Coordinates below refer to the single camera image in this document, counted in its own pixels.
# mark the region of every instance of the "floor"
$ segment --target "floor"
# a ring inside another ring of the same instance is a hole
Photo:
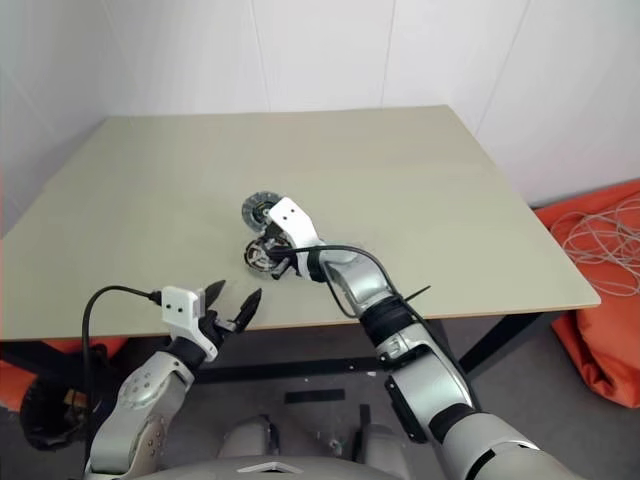
[[[496,319],[444,322],[452,349],[464,352]],[[296,332],[248,332],[228,342],[220,365],[361,356],[371,347],[359,327]],[[359,421],[359,405],[372,419],[401,434],[380,372],[259,382],[198,385],[174,419],[163,457],[166,466],[211,458],[223,432],[247,417],[267,413],[278,425],[289,455],[343,454]],[[631,480],[640,475],[640,410],[619,407],[592,394],[551,330],[474,380],[483,408],[501,416],[542,449],[587,479]],[[285,404],[290,391],[343,388],[337,402]],[[24,441],[15,414],[0,414],[0,478],[79,478],[82,446],[43,453]],[[443,479],[431,447],[407,445],[417,478]]]

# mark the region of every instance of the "black table frame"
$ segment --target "black table frame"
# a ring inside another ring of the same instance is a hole
[[[548,328],[565,311],[506,315],[460,359],[469,379],[500,361],[540,330]],[[430,320],[441,332],[440,320]],[[82,360],[42,341],[3,341],[0,359],[39,377],[83,390]],[[310,375],[331,375],[382,370],[376,357],[332,358],[305,362],[272,363],[201,369],[197,383],[265,380]]]

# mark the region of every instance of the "white wall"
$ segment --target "white wall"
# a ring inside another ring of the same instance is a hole
[[[5,230],[109,114],[447,103],[530,202],[640,176],[637,0],[0,0]]]

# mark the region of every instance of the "black table leg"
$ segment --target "black table leg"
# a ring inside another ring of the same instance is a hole
[[[496,364],[533,335],[548,327],[560,312],[519,313],[506,315],[460,359],[469,378]]]
[[[0,359],[41,378],[83,391],[82,358],[68,355],[44,342],[2,342]]]

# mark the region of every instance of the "wire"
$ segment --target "wire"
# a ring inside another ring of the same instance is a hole
[[[595,289],[616,297],[640,295],[640,196],[596,214],[568,212],[549,230],[574,263],[609,263],[629,279],[626,283],[611,281],[587,271],[585,276]]]
[[[433,328],[431,328],[431,325],[429,325],[429,322],[425,320],[424,317],[422,317],[422,315],[416,312],[416,310],[411,305],[409,305],[409,302],[403,298],[403,296],[400,294],[395,284],[391,280],[391,276],[389,275],[389,272],[387,272],[387,270],[384,268],[384,265],[382,265],[382,262],[378,260],[372,253],[369,253],[366,250],[363,250],[362,248],[353,247],[351,245],[317,245],[315,247],[303,247],[303,248],[292,248],[288,250],[278,250],[278,255],[290,255],[295,253],[305,253],[305,252],[311,253],[311,252],[323,252],[323,251],[343,251],[343,252],[357,253],[359,255],[363,255],[367,257],[376,265],[376,267],[378,267],[378,269],[380,270],[380,273],[382,274],[385,281],[389,285],[389,289],[391,290],[391,293],[393,293],[398,297],[398,299],[402,302],[404,307],[409,311],[409,313],[411,313],[411,316],[413,316],[413,318],[424,327],[424,329],[431,335],[436,345],[440,347],[440,350],[446,355],[449,361],[456,367],[456,369],[458,370],[458,373],[462,376],[465,383],[467,384],[471,401],[473,402],[474,406],[478,410],[480,410],[481,407],[480,407],[480,402],[478,400],[478,397],[473,387],[471,386],[471,383],[467,379],[467,375],[465,371],[460,366],[458,359],[453,356],[453,353],[449,349],[449,346],[447,345],[446,341],[443,338],[440,338],[440,335],[437,332],[435,332]],[[325,272],[325,277],[327,277],[327,283],[329,284],[330,280],[328,280],[329,277],[326,275],[326,272]],[[329,288],[331,290],[333,298],[336,299],[336,302],[338,302],[337,296],[335,295],[335,291],[331,286]],[[345,313],[345,310],[343,309],[342,304],[340,302],[338,302],[338,306],[340,307],[340,310],[342,310],[342,313]]]
[[[84,368],[84,389],[87,396],[87,418],[86,418],[86,438],[84,443],[84,463],[85,466],[89,461],[91,455],[91,441],[93,439],[93,371],[91,367],[91,355],[89,346],[89,323],[91,321],[91,309],[96,303],[98,298],[106,292],[118,290],[121,292],[133,293],[151,299],[151,294],[136,290],[135,288],[123,287],[122,285],[109,285],[108,287],[101,288],[87,302],[87,306],[84,308],[84,314],[82,315],[82,363]]]

